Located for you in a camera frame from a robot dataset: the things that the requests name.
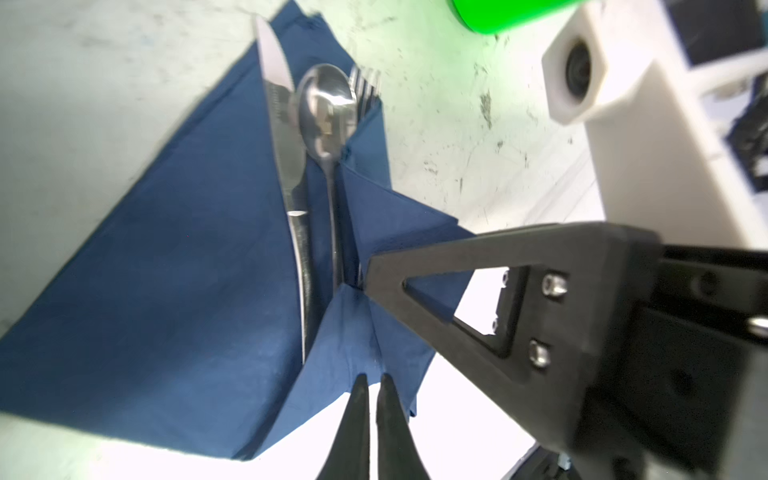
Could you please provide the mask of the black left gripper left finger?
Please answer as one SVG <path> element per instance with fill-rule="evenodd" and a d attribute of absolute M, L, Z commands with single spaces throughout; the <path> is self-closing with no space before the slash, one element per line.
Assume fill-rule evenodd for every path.
<path fill-rule="evenodd" d="M 350 397 L 318 480 L 368 480 L 370 476 L 369 387 L 356 377 Z"/>

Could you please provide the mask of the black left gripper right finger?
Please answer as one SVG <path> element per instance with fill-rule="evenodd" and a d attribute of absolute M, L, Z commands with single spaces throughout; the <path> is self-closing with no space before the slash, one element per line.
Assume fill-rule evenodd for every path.
<path fill-rule="evenodd" d="M 406 421 L 394 380 L 383 374 L 377 397 L 378 479 L 429 480 Z"/>

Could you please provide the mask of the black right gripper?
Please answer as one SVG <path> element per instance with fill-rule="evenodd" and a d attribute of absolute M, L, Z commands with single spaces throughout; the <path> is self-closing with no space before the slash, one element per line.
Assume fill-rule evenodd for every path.
<path fill-rule="evenodd" d="M 763 479 L 767 255 L 669 247 L 657 272 L 662 253 L 635 227 L 527 227 L 375 255 L 365 291 L 552 450 L 574 446 L 622 346 L 571 451 L 583 479 Z M 519 281 L 502 348 L 405 289 L 503 266 Z"/>

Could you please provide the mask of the dark blue paper napkin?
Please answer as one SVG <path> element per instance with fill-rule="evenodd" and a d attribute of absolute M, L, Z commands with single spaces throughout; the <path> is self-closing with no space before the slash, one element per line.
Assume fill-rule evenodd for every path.
<path fill-rule="evenodd" d="M 279 442 L 359 374 L 390 374 L 414 414 L 434 352 L 357 289 L 356 274 L 376 253 L 468 232 L 392 189 L 381 107 L 337 178 L 340 288 L 326 183 L 307 168 L 322 324 L 304 353 L 260 55 L 249 48 L 2 337 L 2 410 L 233 460 Z"/>

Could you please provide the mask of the silver metal fork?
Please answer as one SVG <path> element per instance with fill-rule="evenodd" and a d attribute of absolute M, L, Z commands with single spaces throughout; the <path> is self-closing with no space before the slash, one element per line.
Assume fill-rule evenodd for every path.
<path fill-rule="evenodd" d="M 357 99 L 357 118 L 361 121 L 379 101 L 381 72 L 353 65 L 349 75 L 350 88 Z"/>

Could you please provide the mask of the silver metal knife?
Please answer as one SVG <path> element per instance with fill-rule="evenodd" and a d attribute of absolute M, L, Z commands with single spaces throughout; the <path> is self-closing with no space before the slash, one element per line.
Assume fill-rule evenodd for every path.
<path fill-rule="evenodd" d="M 274 161 L 293 245 L 301 320 L 302 359 L 306 360 L 320 322 L 313 280 L 310 208 L 306 177 L 307 155 L 301 139 L 295 85 L 282 45 L 270 22 L 253 19 L 266 96 Z"/>

